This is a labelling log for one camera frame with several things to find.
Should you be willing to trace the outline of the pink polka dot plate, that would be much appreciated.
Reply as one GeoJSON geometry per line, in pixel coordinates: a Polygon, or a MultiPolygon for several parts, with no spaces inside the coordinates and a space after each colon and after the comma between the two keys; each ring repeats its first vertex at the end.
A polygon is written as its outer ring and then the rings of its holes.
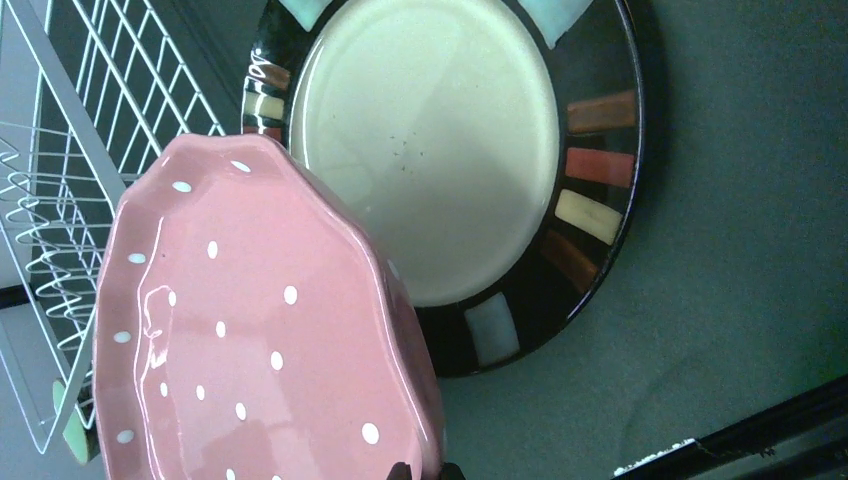
{"type": "Polygon", "coordinates": [[[445,418],[395,266],[258,134],[183,134],[122,195],[93,397],[111,479],[436,479],[445,418]]]}

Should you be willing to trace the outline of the white wire dish rack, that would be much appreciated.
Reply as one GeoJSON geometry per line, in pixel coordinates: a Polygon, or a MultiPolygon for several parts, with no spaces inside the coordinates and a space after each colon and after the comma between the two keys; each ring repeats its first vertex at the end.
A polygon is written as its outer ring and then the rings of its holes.
{"type": "Polygon", "coordinates": [[[91,320],[121,194],[223,127],[174,1],[1,5],[1,374],[39,453],[94,434],[91,320]]]}

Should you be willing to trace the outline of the dark striped plate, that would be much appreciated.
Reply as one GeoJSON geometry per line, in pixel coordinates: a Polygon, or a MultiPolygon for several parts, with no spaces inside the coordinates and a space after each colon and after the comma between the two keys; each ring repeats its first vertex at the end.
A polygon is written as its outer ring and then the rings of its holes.
{"type": "Polygon", "coordinates": [[[644,157],[627,1],[269,1],[242,129],[398,269],[438,375],[515,362],[586,306],[644,157]]]}

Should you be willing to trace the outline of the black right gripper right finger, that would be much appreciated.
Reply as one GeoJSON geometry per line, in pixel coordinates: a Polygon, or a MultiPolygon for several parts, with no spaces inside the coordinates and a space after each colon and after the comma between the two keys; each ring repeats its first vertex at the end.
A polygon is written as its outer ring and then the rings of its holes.
{"type": "Polygon", "coordinates": [[[445,462],[442,465],[439,477],[439,480],[465,480],[465,475],[463,474],[461,468],[451,462],[445,462]]]}

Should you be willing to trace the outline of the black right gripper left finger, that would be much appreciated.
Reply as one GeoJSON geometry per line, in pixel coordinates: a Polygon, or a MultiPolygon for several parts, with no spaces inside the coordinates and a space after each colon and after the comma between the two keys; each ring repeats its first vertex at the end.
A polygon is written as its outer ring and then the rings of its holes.
{"type": "Polygon", "coordinates": [[[404,462],[395,463],[387,475],[387,480],[412,480],[411,466],[404,462]]]}

